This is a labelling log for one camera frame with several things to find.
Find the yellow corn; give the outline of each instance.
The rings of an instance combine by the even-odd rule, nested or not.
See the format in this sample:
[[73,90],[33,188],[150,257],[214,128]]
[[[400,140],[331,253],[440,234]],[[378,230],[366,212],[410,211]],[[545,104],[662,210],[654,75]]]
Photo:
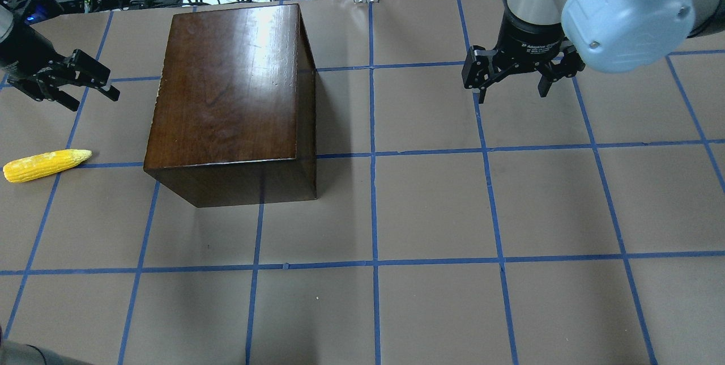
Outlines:
[[91,154],[88,150],[60,150],[26,156],[5,164],[2,172],[9,182],[28,182],[73,168],[90,158]]

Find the wooden box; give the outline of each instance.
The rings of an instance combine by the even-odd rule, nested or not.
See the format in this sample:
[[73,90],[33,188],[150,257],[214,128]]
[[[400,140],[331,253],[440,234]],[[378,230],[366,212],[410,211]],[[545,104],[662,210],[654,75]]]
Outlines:
[[315,199],[300,7],[174,15],[143,170],[197,207]]

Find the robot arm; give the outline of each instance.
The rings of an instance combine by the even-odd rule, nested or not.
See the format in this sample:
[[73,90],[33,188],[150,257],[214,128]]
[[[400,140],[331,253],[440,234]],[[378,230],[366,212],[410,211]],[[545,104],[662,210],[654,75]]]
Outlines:
[[[539,95],[587,66],[606,73],[649,65],[686,37],[725,29],[725,0],[502,0],[496,46],[472,46],[463,84],[481,91],[508,75],[541,73]],[[562,53],[562,60],[554,58]]]
[[108,83],[110,70],[80,49],[63,57],[53,44],[31,28],[27,21],[36,9],[56,6],[55,0],[0,1],[0,69],[7,82],[36,101],[57,101],[72,111],[80,102],[59,88],[66,84],[87,86],[112,101],[118,89]]

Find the box top surface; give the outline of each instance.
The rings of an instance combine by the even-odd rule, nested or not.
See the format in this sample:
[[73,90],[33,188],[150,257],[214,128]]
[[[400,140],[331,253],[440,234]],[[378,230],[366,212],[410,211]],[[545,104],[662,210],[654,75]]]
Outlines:
[[297,5],[174,15],[145,169],[296,154]]

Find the grid line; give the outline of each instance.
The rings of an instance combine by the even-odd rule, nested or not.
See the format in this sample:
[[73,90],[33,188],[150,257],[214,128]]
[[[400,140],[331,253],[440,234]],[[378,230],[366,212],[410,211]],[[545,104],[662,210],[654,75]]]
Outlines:
[[[568,262],[568,261],[610,261],[622,258],[630,260],[672,259],[694,257],[725,257],[725,251],[686,252],[635,252],[623,254],[552,254],[551,256],[507,256],[506,262]],[[461,265],[499,264],[498,257],[448,257],[431,259],[390,259],[378,261],[335,261],[335,262],[280,262],[279,264],[235,264],[235,265],[187,265],[143,267],[143,273],[196,273],[208,271],[251,271],[251,270],[313,270],[347,267],[381,267],[399,265]],[[28,275],[84,275],[84,274],[132,274],[135,267],[109,267],[98,269],[34,269]],[[25,270],[0,270],[0,277],[23,275]]]
[[140,282],[140,275],[143,273],[143,260],[146,258],[146,249],[148,246],[148,236],[151,233],[151,226],[153,223],[153,215],[156,212],[156,200],[159,199],[160,182],[156,181],[153,185],[153,195],[151,197],[151,205],[148,207],[148,218],[146,221],[146,227],[143,229],[143,240],[140,244],[140,252],[138,252],[138,264],[135,268],[134,275],[134,287],[131,289],[131,297],[129,299],[129,310],[126,312],[126,321],[123,326],[123,335],[121,336],[121,346],[118,351],[118,365],[123,364],[123,359],[126,354],[126,344],[129,341],[129,331],[131,328],[131,321],[134,317],[135,299],[138,295],[138,283]]
[[254,332],[254,307],[257,303],[257,276],[259,275],[259,249],[262,247],[262,223],[264,222],[265,203],[259,202],[257,212],[257,236],[254,238],[254,265],[251,271],[251,290],[249,290],[249,310],[246,319],[246,344],[244,345],[244,363],[249,365],[251,360],[251,337]]
[[[461,24],[463,27],[463,36],[464,41],[466,42],[466,47],[468,47],[468,32],[466,29],[466,22],[464,22],[464,13],[463,13],[463,7],[461,4],[461,0],[457,0],[458,2],[458,8],[460,13],[460,19]],[[369,70],[370,73],[370,121],[371,121],[371,152],[370,153],[350,153],[350,154],[320,154],[318,155],[318,159],[332,159],[332,158],[367,158],[368,156],[371,158],[371,201],[375,201],[375,189],[374,189],[374,182],[375,182],[375,158],[376,156],[398,156],[398,155],[416,155],[416,154],[453,154],[453,153],[461,153],[461,152],[481,152],[484,155],[484,165],[486,165],[485,168],[487,168],[488,162],[487,162],[487,153],[491,151],[531,151],[531,150],[567,150],[568,148],[592,148],[592,150],[595,152],[595,155],[597,155],[596,158],[598,158],[598,151],[597,148],[619,148],[619,147],[627,147],[627,146],[669,146],[669,145],[704,145],[705,148],[707,148],[707,153],[709,153],[710,160],[713,162],[715,173],[717,173],[718,180],[720,181],[720,185],[723,187],[723,191],[725,192],[725,182],[723,182],[723,176],[720,170],[718,169],[717,163],[714,159],[714,154],[712,153],[712,150],[710,149],[709,144],[710,143],[725,143],[725,139],[716,139],[716,140],[707,140],[705,138],[704,132],[702,132],[702,128],[699,125],[699,122],[697,121],[696,114],[694,114],[694,109],[692,109],[691,104],[689,103],[689,99],[687,99],[686,92],[681,86],[681,83],[679,81],[678,76],[676,75],[676,71],[673,68],[673,65],[670,60],[670,56],[683,56],[683,55],[700,55],[700,54],[721,54],[725,53],[725,50],[686,50],[686,52],[672,52],[669,53],[666,60],[668,61],[668,65],[671,68],[671,71],[673,73],[673,77],[676,80],[676,83],[678,84],[678,88],[681,91],[681,94],[683,96],[684,101],[686,102],[686,106],[688,107],[688,110],[690,111],[690,114],[692,116],[693,121],[696,123],[698,132],[700,133],[701,140],[700,141],[668,141],[668,142],[656,142],[656,143],[595,143],[593,134],[590,133],[590,139],[591,144],[590,145],[562,145],[562,146],[509,146],[509,147],[498,147],[498,148],[486,148],[485,145],[485,138],[483,135],[483,128],[481,124],[481,115],[480,115],[480,109],[478,108],[478,105],[476,104],[476,110],[477,110],[477,122],[479,123],[479,134],[482,141],[481,148],[457,148],[456,150],[417,150],[417,151],[383,151],[383,152],[376,152],[374,148],[374,88],[373,88],[373,70],[376,69],[386,69],[386,68],[406,68],[406,67],[420,67],[420,66],[452,66],[452,65],[461,65],[463,61],[448,61],[448,62],[428,62],[428,63],[391,63],[390,65],[374,65],[373,64],[373,6],[372,4],[369,4],[369,13],[368,13],[368,26],[369,26],[369,43],[370,43],[370,64],[368,66],[340,66],[340,67],[328,67],[328,68],[321,68],[318,69],[318,71],[344,71],[344,70]],[[104,30],[103,37],[101,38],[101,44],[99,45],[98,53],[96,53],[96,59],[98,60],[107,34],[109,32],[109,27],[111,25],[113,17],[113,12],[109,13],[109,19],[106,24],[106,29]],[[152,76],[152,77],[146,77],[146,78],[116,78],[112,79],[111,81],[114,83],[118,82],[136,82],[136,81],[145,81],[145,80],[160,80],[160,76]],[[10,87],[9,84],[6,83],[7,81],[7,75],[5,75],[0,82],[0,89]],[[75,135],[75,130],[78,126],[78,122],[80,120],[80,115],[83,110],[83,104],[85,104],[85,99],[88,94],[88,88],[85,89],[83,93],[83,97],[80,101],[80,106],[78,109],[78,112],[76,114],[76,118],[74,120],[73,127],[71,129],[68,141],[67,141],[67,147],[70,147],[70,145],[73,142],[73,137]],[[585,119],[587,118],[585,113],[585,107],[583,106],[583,101],[581,99],[581,93],[578,91],[577,86],[577,95],[578,100],[580,101],[580,105],[582,107],[583,116]],[[587,123],[588,130],[591,130],[590,125]],[[143,163],[104,163],[104,164],[81,164],[78,168],[126,168],[126,167],[140,167]],[[604,177],[603,169],[600,170],[600,173],[602,174],[602,177]],[[138,279],[140,277],[141,273],[168,273],[168,272],[192,272],[192,271],[213,271],[213,270],[253,270],[253,273],[256,274],[258,270],[279,270],[279,269],[324,269],[324,268],[330,268],[330,267],[353,267],[353,266],[372,266],[373,267],[373,288],[375,293],[375,316],[376,316],[376,363],[379,364],[381,362],[380,358],[380,329],[379,329],[379,290],[378,290],[378,267],[381,265],[430,265],[430,264],[502,264],[502,262],[539,262],[539,261],[598,261],[598,260],[618,260],[622,259],[625,261],[625,264],[627,268],[629,267],[629,259],[648,259],[648,258],[677,258],[677,257],[710,257],[710,256],[725,256],[725,251],[692,251],[692,252],[646,252],[646,253],[627,253],[624,250],[624,242],[621,243],[621,254],[585,254],[584,256],[524,256],[524,257],[503,257],[502,249],[500,250],[500,255],[497,257],[466,257],[466,258],[451,258],[451,259],[419,259],[419,260],[389,260],[389,261],[379,261],[377,256],[377,228],[376,228],[376,210],[373,209],[373,259],[372,261],[345,261],[345,262],[315,262],[315,264],[264,264],[261,265],[258,262],[259,257],[259,241],[261,240],[261,229],[262,229],[262,210],[263,210],[263,203],[259,206],[261,210],[259,211],[259,217],[258,217],[258,228],[257,228],[257,243],[255,245],[255,262],[253,265],[217,265],[217,266],[189,266],[189,267],[168,267],[168,268],[144,268],[143,267],[143,255],[145,254],[145,248],[148,241],[148,231],[150,231],[150,226],[152,222],[152,216],[153,216],[153,210],[155,209],[156,205],[156,199],[159,191],[159,183],[158,181],[155,184],[155,191],[153,192],[152,197],[152,205],[150,207],[150,215],[148,216],[147,221],[147,229],[144,233],[144,239],[142,242],[142,252],[139,256],[139,267],[137,268],[98,268],[98,269],[36,269],[32,270],[32,262],[34,259],[34,256],[37,252],[37,248],[39,246],[39,242],[41,240],[41,235],[43,233],[43,229],[47,220],[47,217],[49,215],[49,210],[52,207],[52,203],[54,200],[54,195],[57,191],[57,186],[59,184],[61,174],[57,174],[55,177],[54,184],[51,189],[51,193],[49,195],[48,202],[46,204],[46,209],[44,210],[44,216],[41,220],[41,225],[39,227],[39,231],[36,235],[36,239],[33,244],[33,249],[31,249],[31,256],[29,256],[28,263],[26,264],[25,270],[0,270],[0,275],[22,275],[23,280],[21,280],[21,285],[18,290],[18,295],[16,296],[15,304],[13,306],[10,320],[8,321],[7,328],[5,329],[5,337],[7,337],[10,334],[12,322],[15,318],[16,311],[18,310],[18,306],[20,304],[20,299],[23,294],[23,288],[25,287],[25,283],[30,275],[61,275],[61,274],[121,274],[121,273],[135,273],[135,280],[134,280],[134,289],[132,290],[132,297],[129,305],[129,313],[127,314],[127,323],[124,330],[124,337],[122,339],[122,347],[120,350],[120,357],[119,357],[119,363],[122,363],[124,350],[125,350],[125,342],[127,340],[127,334],[129,333],[129,326],[130,326],[130,319],[132,316],[133,311],[133,305],[135,300],[135,294],[137,293],[137,287],[138,287]],[[490,196],[493,194],[493,189],[491,186],[490,181],[490,171],[487,174],[487,187],[489,189],[489,200],[492,200],[493,197]],[[499,246],[500,246],[500,236],[497,236],[497,254],[499,252]],[[621,233],[618,234],[618,240],[621,241]],[[634,279],[631,277],[631,270],[627,269],[628,272],[628,278],[630,279],[630,285],[634,287]],[[505,270],[502,266],[501,270],[501,276],[502,276],[502,282],[505,280]],[[254,280],[255,277],[253,275],[252,280],[252,288],[254,288]],[[638,300],[636,296],[636,290],[633,290],[633,297],[635,297],[635,300]],[[252,321],[252,313],[253,313],[253,302],[250,298],[250,317],[249,317],[249,329],[251,330],[251,321]],[[638,308],[638,316],[640,315],[641,307]],[[513,336],[513,326],[509,326],[510,331],[510,337]],[[251,340],[251,332],[248,332],[247,334],[247,349],[249,349],[249,341]],[[515,349],[515,342],[512,340],[513,349]],[[656,363],[656,360],[654,359],[653,353],[650,354],[650,360],[653,363]],[[247,357],[246,357],[247,363],[249,362],[249,352],[247,351]],[[518,358],[514,357],[514,363],[517,363]]]
[[[108,31],[111,28],[111,21],[113,20],[113,12],[110,12],[108,14],[108,20],[106,21],[106,27],[104,29],[103,35],[101,36],[101,42],[99,43],[98,51],[96,52],[96,60],[99,60],[101,57],[101,52],[103,52],[103,47],[106,44],[106,38],[108,37]],[[7,80],[7,75],[3,78],[3,82]],[[75,114],[75,120],[73,120],[73,126],[70,129],[70,133],[68,134],[68,141],[66,143],[65,148],[70,148],[71,143],[73,142],[73,136],[75,135],[75,129],[78,127],[78,121],[80,120],[80,115],[83,112],[83,104],[86,101],[86,96],[88,94],[88,88],[83,93],[83,98],[80,100],[80,105],[78,106],[78,111]],[[23,291],[25,290],[25,285],[28,282],[28,275],[29,271],[31,270],[31,267],[33,266],[33,261],[36,257],[36,252],[38,252],[38,246],[40,245],[41,238],[43,236],[43,230],[45,229],[46,222],[48,221],[48,215],[50,213],[51,207],[53,206],[53,199],[55,198],[56,191],[58,189],[58,182],[60,182],[60,177],[62,176],[62,173],[58,173],[55,176],[55,180],[53,181],[53,186],[51,187],[50,194],[48,195],[48,202],[46,203],[45,210],[43,211],[43,218],[41,219],[41,223],[38,227],[38,233],[36,234],[36,238],[33,241],[33,247],[31,249],[31,254],[28,256],[28,262],[25,265],[25,272],[23,274],[23,279],[20,280],[20,287],[18,287],[18,293],[15,295],[15,302],[13,302],[12,310],[10,312],[10,318],[8,318],[7,327],[5,329],[5,338],[10,336],[10,332],[12,331],[12,325],[15,322],[15,316],[18,314],[18,308],[20,307],[20,301],[23,298]]]
[[[711,145],[722,145],[725,139],[707,140]],[[625,148],[625,147],[643,147],[643,146],[691,146],[702,145],[701,140],[685,140],[685,141],[654,141],[645,142],[627,142],[627,143],[598,143],[598,148]],[[591,148],[590,143],[581,143],[580,145],[532,145],[532,146],[500,146],[488,147],[485,151],[548,151],[548,150],[579,150],[580,148]],[[431,154],[475,154],[484,151],[482,148],[441,148],[440,150],[404,150],[404,151],[376,151],[375,156],[409,156],[409,155],[431,155]],[[339,159],[339,158],[370,158],[372,153],[369,152],[347,152],[338,154],[317,154],[317,159]],[[132,168],[142,167],[143,161],[132,163],[83,163],[75,168]]]
[[710,158],[710,162],[713,164],[713,169],[715,169],[715,176],[717,176],[718,181],[720,182],[720,188],[723,190],[723,193],[725,193],[725,179],[723,179],[722,171],[720,171],[720,168],[718,167],[718,163],[715,160],[715,154],[713,153],[713,149],[710,148],[710,143],[707,142],[707,137],[705,137],[705,131],[702,130],[702,125],[700,125],[700,121],[697,119],[697,115],[694,114],[694,108],[692,107],[692,104],[689,102],[689,99],[687,98],[687,92],[684,89],[684,86],[682,86],[682,82],[679,80],[679,76],[677,75],[677,71],[675,70],[675,66],[672,63],[672,60],[667,57],[667,66],[670,68],[670,73],[672,73],[672,77],[675,80],[675,83],[677,84],[677,88],[680,91],[680,94],[682,95],[682,100],[684,101],[685,106],[687,107],[687,111],[689,112],[689,115],[692,117],[692,122],[694,123],[694,127],[697,129],[697,134],[700,135],[700,143],[705,146],[705,151],[707,151],[707,156]]
[[[458,14],[460,16],[461,29],[463,29],[463,41],[466,45],[466,52],[471,46],[468,40],[468,28],[466,27],[466,15],[463,12],[463,4],[461,0],[456,0],[458,4]],[[498,221],[498,212],[496,210],[496,197],[491,179],[491,165],[489,164],[489,151],[486,145],[486,135],[484,133],[483,123],[481,121],[481,107],[476,99],[476,94],[472,94],[474,111],[476,112],[476,126],[479,130],[479,140],[481,141],[481,154],[484,161],[484,173],[486,175],[486,187],[489,196],[489,205],[491,208],[491,220],[494,228],[494,238],[496,240],[496,255],[499,264],[499,275],[501,279],[501,293],[503,298],[504,313],[506,317],[506,327],[508,330],[508,341],[511,350],[511,360],[513,365],[518,365],[518,350],[516,349],[516,336],[513,329],[513,315],[511,313],[511,302],[508,295],[508,280],[506,278],[506,257],[503,252],[503,243],[501,241],[501,233]]]
[[[373,63],[375,63],[375,43],[373,40],[373,3],[368,2],[368,48],[370,70],[368,70],[368,88],[370,96],[370,222],[372,229],[373,262],[378,261],[378,195],[375,187],[376,179],[376,147],[375,147],[375,76]],[[381,337],[380,337],[380,274],[378,265],[373,266],[373,329],[375,334],[375,364],[381,365]]]
[[647,355],[650,358],[650,365],[657,365],[657,358],[655,357],[655,350],[652,347],[652,341],[650,340],[650,332],[647,328],[647,321],[645,321],[645,314],[642,311],[642,303],[639,301],[639,293],[637,292],[637,285],[634,283],[634,275],[632,274],[632,267],[629,265],[629,259],[627,258],[627,251],[624,245],[624,238],[622,237],[621,228],[619,227],[619,219],[617,218],[617,212],[614,210],[614,201],[612,200],[612,194],[609,191],[609,184],[602,164],[602,159],[599,154],[598,145],[594,136],[594,131],[591,129],[590,119],[588,119],[587,108],[583,101],[582,91],[579,89],[579,83],[577,77],[572,78],[574,84],[574,91],[577,93],[577,101],[579,107],[582,110],[582,117],[585,121],[585,127],[587,127],[587,134],[591,141],[591,151],[594,153],[596,169],[599,170],[599,176],[602,181],[602,187],[604,189],[604,195],[607,200],[609,208],[609,214],[612,218],[612,224],[614,226],[614,233],[617,236],[617,242],[619,244],[619,252],[621,253],[621,259],[624,263],[624,272],[627,276],[627,282],[629,282],[629,290],[632,292],[632,301],[634,302],[634,309],[637,311],[637,319],[639,319],[639,328],[642,329],[642,337],[645,340],[645,349],[647,349]]

